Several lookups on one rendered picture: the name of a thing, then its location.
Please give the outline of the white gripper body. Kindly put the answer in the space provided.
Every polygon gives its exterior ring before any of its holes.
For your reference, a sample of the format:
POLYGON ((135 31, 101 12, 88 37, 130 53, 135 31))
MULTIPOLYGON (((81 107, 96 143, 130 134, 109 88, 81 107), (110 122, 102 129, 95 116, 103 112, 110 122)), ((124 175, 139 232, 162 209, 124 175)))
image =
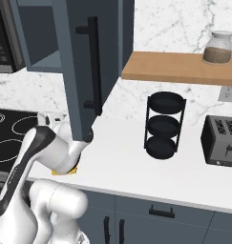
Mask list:
POLYGON ((39 126, 45 126, 46 125, 46 115, 43 112, 39 112, 37 114, 37 122, 39 126))

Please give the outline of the grey-blue open cabinet door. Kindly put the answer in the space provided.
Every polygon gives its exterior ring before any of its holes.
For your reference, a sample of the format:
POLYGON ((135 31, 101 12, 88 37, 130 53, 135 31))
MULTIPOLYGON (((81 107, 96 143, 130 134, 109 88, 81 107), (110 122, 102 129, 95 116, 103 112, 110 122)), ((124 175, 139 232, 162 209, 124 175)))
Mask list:
POLYGON ((53 0, 53 16, 73 139, 80 141, 97 115, 84 108, 86 100, 94 99, 89 36, 77 34, 75 28, 87 26, 88 17, 97 17, 103 107, 122 67, 122 4, 121 0, 53 0))

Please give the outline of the yellow boxed food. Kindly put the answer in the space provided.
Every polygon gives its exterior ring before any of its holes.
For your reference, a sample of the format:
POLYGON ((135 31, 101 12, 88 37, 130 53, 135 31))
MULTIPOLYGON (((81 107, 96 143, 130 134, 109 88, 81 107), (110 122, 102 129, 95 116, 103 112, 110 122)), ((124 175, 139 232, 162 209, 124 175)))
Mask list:
POLYGON ((75 174, 77 172, 78 169, 78 163, 76 163, 76 165, 67 173, 58 173, 56 171, 52 171, 52 175, 66 175, 66 174, 75 174))

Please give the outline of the black hob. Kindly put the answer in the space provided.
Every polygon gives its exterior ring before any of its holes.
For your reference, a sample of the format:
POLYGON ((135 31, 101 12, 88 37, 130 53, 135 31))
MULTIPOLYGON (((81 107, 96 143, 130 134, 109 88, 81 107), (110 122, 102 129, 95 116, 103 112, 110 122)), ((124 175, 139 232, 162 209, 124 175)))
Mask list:
POLYGON ((0 109, 0 172, 9 173, 26 132, 37 125, 36 112, 0 109))

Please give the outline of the black microwave oven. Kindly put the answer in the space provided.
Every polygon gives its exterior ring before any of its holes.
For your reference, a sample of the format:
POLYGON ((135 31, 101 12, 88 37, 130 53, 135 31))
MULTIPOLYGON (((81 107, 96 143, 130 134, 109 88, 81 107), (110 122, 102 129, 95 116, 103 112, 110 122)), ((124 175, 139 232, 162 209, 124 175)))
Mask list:
POLYGON ((14 73, 25 67, 11 0, 0 0, 0 73, 14 73))

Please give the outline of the grey-blue base cupboard door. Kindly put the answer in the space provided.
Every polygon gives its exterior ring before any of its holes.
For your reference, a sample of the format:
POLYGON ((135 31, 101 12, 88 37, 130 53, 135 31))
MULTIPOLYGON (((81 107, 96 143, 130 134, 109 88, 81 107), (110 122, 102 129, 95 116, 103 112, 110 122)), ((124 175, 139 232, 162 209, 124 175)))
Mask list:
POLYGON ((124 221, 123 244, 202 244, 207 228, 173 221, 116 213, 124 221))
POLYGON ((110 217, 110 244, 116 244, 115 235, 115 198, 111 194, 84 191, 88 197, 88 209, 78 219, 81 230, 90 239, 90 244, 105 244, 103 220, 110 217))

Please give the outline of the grey-blue drawer front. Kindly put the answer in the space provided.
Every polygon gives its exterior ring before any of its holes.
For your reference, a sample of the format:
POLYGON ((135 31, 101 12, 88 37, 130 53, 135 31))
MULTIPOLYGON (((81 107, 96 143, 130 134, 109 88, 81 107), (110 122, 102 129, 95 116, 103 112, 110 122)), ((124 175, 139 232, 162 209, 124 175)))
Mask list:
POLYGON ((121 213, 153 217, 155 219, 169 220, 177 223, 190 224, 200 227, 208 227, 213 216, 212 211, 130 197, 116 196, 115 201, 116 210, 121 213), (151 205, 154 206, 155 210, 166 212, 169 212, 170 208, 173 208, 175 218, 150 215, 148 212, 151 208, 151 205))

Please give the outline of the grey black toaster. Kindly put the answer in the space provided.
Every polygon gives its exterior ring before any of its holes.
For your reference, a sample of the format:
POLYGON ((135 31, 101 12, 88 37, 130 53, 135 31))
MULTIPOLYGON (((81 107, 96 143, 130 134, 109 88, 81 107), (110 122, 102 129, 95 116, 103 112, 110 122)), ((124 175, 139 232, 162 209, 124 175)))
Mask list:
POLYGON ((200 142, 207 164, 232 168, 232 117, 207 115, 200 142))

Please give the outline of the glass jar with brown contents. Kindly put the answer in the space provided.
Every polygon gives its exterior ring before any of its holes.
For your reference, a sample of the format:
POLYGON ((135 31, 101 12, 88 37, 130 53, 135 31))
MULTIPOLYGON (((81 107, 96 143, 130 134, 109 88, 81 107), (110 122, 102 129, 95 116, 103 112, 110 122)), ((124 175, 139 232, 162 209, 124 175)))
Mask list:
POLYGON ((203 60, 212 64, 227 64, 232 57, 232 31, 213 30, 206 44, 203 60))

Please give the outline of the grey-blue wall cabinet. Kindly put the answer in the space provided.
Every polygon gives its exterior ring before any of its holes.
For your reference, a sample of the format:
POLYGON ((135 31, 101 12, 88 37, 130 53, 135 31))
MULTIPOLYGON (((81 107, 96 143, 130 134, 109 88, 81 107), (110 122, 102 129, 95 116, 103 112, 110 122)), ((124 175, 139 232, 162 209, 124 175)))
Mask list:
POLYGON ((28 71, 61 73, 53 0, 10 0, 28 71))

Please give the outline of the wooden wall shelf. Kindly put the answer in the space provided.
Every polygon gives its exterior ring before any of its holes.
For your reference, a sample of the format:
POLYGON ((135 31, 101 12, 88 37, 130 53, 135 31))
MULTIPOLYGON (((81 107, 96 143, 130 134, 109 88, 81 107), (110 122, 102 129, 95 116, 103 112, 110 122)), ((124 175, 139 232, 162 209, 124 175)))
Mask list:
POLYGON ((232 86, 232 59, 229 64, 215 65, 204 62, 199 53, 134 51, 121 78, 232 86))

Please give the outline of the white wall socket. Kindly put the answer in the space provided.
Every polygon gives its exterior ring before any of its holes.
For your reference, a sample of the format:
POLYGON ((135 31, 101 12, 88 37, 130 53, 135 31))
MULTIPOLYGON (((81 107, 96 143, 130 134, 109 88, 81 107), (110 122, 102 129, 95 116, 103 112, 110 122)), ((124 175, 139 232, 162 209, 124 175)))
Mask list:
POLYGON ((221 102, 232 102, 232 86, 222 86, 219 100, 221 102))

